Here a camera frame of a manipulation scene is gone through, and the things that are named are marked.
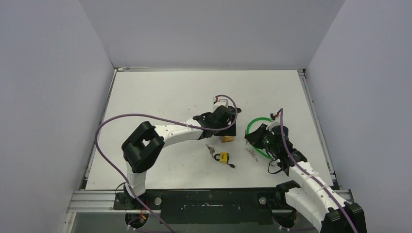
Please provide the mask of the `brass padlock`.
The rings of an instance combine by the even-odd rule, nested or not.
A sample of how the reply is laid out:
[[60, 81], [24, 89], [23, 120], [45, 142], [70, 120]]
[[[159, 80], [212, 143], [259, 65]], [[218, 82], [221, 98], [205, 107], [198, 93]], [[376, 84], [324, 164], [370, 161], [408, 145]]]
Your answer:
[[222, 136], [221, 137], [221, 142], [222, 143], [232, 142], [232, 141], [234, 141], [234, 139], [235, 139], [234, 136]]

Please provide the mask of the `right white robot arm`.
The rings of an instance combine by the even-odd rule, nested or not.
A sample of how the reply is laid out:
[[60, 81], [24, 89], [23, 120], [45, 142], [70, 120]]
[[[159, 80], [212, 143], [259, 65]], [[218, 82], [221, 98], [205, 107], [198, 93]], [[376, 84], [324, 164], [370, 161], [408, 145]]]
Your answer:
[[276, 186], [275, 203], [301, 213], [320, 233], [367, 232], [363, 209], [349, 203], [326, 184], [308, 159], [288, 138], [288, 128], [261, 124], [245, 134], [253, 147], [264, 150], [291, 179]]

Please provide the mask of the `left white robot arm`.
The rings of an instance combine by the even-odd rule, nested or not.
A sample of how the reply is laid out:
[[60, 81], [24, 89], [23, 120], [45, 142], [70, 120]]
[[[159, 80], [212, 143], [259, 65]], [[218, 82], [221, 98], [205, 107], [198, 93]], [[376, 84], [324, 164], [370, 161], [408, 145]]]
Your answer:
[[236, 136], [235, 115], [241, 108], [219, 105], [213, 112], [194, 116], [182, 125], [152, 125], [142, 122], [121, 146], [126, 161], [126, 177], [129, 183], [124, 186], [125, 202], [133, 209], [149, 205], [144, 196], [147, 170], [158, 159], [163, 148], [190, 140], [202, 140], [213, 136]]

